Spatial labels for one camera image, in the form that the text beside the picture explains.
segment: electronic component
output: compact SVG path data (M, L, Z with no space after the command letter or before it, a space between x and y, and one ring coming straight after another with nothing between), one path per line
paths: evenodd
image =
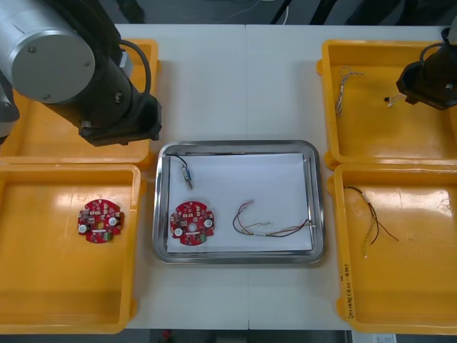
M191 172L189 171L189 168L187 166L183 166L181 170L183 172L184 181L187 183L190 189L193 189L194 186L192 184Z
M170 216L171 233L184 245L200 245L214 234L214 214L201 202L185 202Z
M181 168L181 171L183 173L184 181L187 183L187 186L189 186L189 189L194 189L194 185L192 184L191 170L189 169L189 166L187 165L187 162L179 155L169 154L167 156L174 156L177 159L180 159L181 162L183 162L183 166Z
M121 233L123 220L118 205L105 199L93 200L78 214L78 233L88 242L106 243Z

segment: black wire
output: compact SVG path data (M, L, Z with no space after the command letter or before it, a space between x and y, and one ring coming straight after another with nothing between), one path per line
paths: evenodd
M384 225L382 225L379 220L378 220L378 214L376 213L376 210L374 209L373 205L368 202L368 200L365 198L365 196L363 195L363 192L357 188L357 187L354 187L354 186L345 186L344 189L353 189L354 191L357 191L358 193L360 193L363 198L365 199L365 201L367 202L367 205L368 205L368 208L370 209L370 213L371 213L371 216L373 217L373 219L375 220L376 222L376 236L374 237L373 241L371 241L371 244L373 244L377 239L378 239L378 236L379 236L379 227L382 227L384 229L384 231L390 236L392 237L393 239L395 239L397 242L399 242L398 238L395 237L394 235L392 235L386 228Z
M370 208L371 216L374 218L376 222L376 236L374 237L373 241L371 241L371 244L376 242L379 236L379 222L378 222L378 215L376 214L376 211L373 208L373 205L368 203L368 207Z
M435 43L435 44L432 44L432 45L429 45L427 46L424 50L422 50L421 52L421 55L419 56L419 61L420 63L424 66L425 65L425 61L423 60L424 56L426 55L426 52L432 48L436 48L437 46L443 46L444 43L441 42L441 43Z
M178 159L180 159L183 163L184 163L184 166L186 166L186 168L188 168L189 166L187 165L187 162L184 161L184 159L179 156L179 155L175 155L175 154L167 154L167 156L174 156L174 157L177 157Z
M138 108L139 108L139 107L141 107L141 105L143 105L143 103L146 101L149 93L151 92L151 82L152 82L151 78L152 77L151 77L151 68L149 66L148 58L143 53L143 50L141 50L138 47L138 45L136 45L135 43L132 43L131 41L124 41L123 39L121 39L119 41L119 45L125 45L125 46L128 46L129 48L132 48L140 56L140 59L144 65L144 69L145 69L144 71L146 72L146 86L144 87L144 93L141 98L141 102L138 105Z
M358 189L357 187L354 187L354 186L345 186L344 189L353 189L354 191L357 191L360 194L363 194L363 192L360 189Z

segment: red pcb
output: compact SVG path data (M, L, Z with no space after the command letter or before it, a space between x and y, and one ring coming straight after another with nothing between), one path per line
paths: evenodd
M106 243L120 234L124 213L115 203L105 199L89 202L78 214L78 232L92 243Z
M214 234L214 215L201 202L185 202L170 217L173 238L184 245L200 245Z

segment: stainless steel tray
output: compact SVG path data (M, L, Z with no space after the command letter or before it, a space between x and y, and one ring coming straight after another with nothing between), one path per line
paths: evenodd
M276 252L167 252L169 234L170 154L180 156L237 154L303 154L306 197L311 227L311 250ZM252 264L313 263L323 255L325 226L321 193L321 171L316 148L307 141L181 141L168 144L159 153L154 205L153 247L157 257L166 263Z

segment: table surface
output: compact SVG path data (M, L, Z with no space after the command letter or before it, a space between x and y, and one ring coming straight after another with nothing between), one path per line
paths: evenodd
M304 139L331 175L316 62L327 39L440 39L438 27L118 25L159 43L162 141ZM326 254L304 265L170 265L151 250L154 176L142 203L135 298L128 328L348 329L339 296L331 197L324 192Z

